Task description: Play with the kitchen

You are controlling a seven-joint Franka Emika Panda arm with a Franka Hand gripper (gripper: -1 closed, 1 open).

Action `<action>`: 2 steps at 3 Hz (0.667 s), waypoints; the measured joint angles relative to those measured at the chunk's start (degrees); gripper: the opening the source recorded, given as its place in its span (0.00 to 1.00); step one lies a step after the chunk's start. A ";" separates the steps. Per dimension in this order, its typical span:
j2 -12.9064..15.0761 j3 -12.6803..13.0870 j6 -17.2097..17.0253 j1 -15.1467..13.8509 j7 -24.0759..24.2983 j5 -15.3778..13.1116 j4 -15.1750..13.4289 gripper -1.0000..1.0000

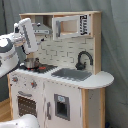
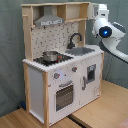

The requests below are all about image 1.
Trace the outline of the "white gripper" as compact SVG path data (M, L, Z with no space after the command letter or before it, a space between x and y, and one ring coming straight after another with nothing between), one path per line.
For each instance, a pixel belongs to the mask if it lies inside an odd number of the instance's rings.
M30 54L38 50L30 18L20 20L14 24L13 39L16 45L23 46L24 52Z

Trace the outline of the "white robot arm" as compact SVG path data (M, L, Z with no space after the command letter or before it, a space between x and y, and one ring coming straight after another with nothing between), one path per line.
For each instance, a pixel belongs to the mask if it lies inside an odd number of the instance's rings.
M23 46L24 52L30 54L38 49L31 19L25 18L14 24L14 32L0 36L0 78L16 70L19 57L16 47ZM34 115L26 114L22 117L0 122L0 128L40 128Z

